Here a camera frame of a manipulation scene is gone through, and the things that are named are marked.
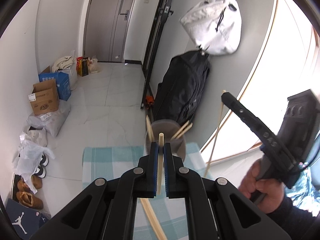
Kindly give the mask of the person's right hand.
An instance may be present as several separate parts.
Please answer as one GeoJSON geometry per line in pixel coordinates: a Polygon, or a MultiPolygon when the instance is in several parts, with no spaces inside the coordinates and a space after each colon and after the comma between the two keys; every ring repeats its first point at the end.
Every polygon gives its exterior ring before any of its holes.
{"type": "Polygon", "coordinates": [[[264,198],[257,206],[264,213],[272,213],[280,207],[284,199],[284,185],[276,179],[257,180],[260,173],[260,164],[261,159],[253,163],[242,179],[238,190],[247,198],[251,198],[255,191],[264,194],[264,198]]]}

